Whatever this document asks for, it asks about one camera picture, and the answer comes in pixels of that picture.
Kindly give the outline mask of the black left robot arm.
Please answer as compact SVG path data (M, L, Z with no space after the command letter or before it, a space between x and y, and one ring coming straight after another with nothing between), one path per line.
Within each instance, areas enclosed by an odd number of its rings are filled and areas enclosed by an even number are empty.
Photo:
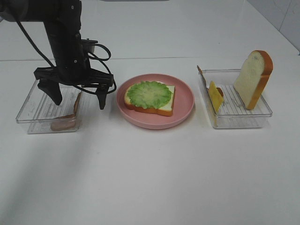
M60 84L73 86L97 96L100 109L104 109L109 89L117 88L110 70L98 71L90 67L90 60L102 64L111 53L96 40L82 39L82 3L79 0L2 0L0 16L16 22L37 53L48 62L49 67L34 71L39 81L38 88L47 94L56 105L62 102ZM42 22L54 56L54 63L38 49L28 35L22 22Z

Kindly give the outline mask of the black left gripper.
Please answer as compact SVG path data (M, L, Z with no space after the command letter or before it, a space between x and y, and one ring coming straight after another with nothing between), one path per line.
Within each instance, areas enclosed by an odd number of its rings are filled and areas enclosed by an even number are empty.
M38 88L56 105L60 105L62 102L60 83L69 86L98 87L95 94L99 108L103 110L108 88L114 85L114 78L109 69L106 72L92 69L90 60L98 60L104 65L111 57L108 48L96 40L81 39L80 35L74 37L49 35L48 40L56 65L39 67L35 70L34 75L39 80Z

